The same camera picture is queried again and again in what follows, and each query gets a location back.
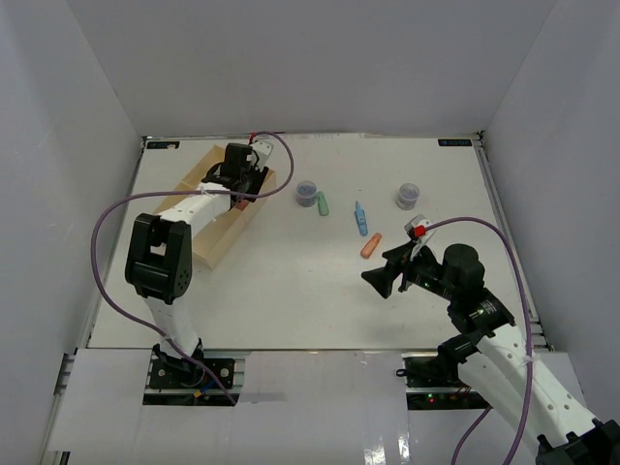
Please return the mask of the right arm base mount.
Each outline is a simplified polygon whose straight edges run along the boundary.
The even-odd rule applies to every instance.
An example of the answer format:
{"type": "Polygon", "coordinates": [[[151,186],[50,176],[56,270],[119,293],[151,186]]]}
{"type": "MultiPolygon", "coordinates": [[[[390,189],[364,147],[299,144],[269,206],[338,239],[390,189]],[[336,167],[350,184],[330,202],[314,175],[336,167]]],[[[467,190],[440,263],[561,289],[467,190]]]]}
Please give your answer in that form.
{"type": "Polygon", "coordinates": [[[480,394],[444,370],[436,356],[409,355],[395,371],[406,385],[409,411],[483,410],[480,394]]]}

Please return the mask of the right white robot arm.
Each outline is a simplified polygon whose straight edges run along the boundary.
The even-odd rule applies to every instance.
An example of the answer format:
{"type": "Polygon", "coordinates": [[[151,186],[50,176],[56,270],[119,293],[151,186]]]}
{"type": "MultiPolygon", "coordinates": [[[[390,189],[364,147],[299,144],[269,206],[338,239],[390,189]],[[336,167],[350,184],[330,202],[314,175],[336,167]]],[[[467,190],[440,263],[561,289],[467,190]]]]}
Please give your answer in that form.
{"type": "Polygon", "coordinates": [[[618,463],[618,423],[599,420],[528,353],[512,313],[484,285],[474,248],[453,244],[437,261],[428,247],[409,242],[383,256],[384,266],[361,274],[380,296],[389,297],[399,280],[402,292],[416,285],[449,303],[458,333],[439,345],[427,376],[473,388],[539,464],[618,463]]]}

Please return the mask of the green correction tape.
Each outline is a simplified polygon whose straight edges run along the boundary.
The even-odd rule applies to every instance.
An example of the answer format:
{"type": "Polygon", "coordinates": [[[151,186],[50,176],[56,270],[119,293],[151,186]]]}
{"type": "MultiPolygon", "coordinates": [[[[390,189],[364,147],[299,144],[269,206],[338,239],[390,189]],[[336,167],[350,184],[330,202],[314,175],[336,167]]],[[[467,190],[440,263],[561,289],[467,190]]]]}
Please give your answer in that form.
{"type": "Polygon", "coordinates": [[[322,217],[326,217],[329,215],[329,206],[326,200],[326,195],[323,191],[319,191],[317,193],[317,207],[319,214],[322,217]]]}

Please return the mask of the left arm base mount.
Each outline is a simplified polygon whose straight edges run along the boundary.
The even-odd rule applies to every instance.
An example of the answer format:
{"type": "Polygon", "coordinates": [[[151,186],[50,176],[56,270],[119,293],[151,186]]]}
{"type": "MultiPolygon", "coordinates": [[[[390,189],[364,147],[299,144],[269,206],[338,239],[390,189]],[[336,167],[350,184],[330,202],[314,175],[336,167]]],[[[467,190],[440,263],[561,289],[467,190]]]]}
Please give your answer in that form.
{"type": "Polygon", "coordinates": [[[168,407],[232,407],[239,397],[239,384],[235,381],[237,361],[231,357],[205,357],[196,349],[193,357],[213,374],[199,368],[184,358],[167,356],[159,345],[153,348],[145,383],[142,404],[168,407]]]}

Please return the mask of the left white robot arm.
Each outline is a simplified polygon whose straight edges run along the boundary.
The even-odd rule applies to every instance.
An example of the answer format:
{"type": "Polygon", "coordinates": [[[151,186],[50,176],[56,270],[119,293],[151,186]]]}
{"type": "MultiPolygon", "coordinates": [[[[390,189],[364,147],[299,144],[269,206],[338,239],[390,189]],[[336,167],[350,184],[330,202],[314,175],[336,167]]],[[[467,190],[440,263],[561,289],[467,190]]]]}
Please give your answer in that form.
{"type": "Polygon", "coordinates": [[[171,374],[183,386],[198,384],[204,362],[196,355],[202,346],[184,302],[193,274],[193,239],[212,223],[238,211],[240,193],[254,202],[269,177],[265,165],[273,145],[265,141],[231,142],[221,160],[202,168],[178,201],[153,214],[140,214],[133,225],[125,265],[125,280],[150,310],[163,331],[159,357],[174,358],[171,374]]]}

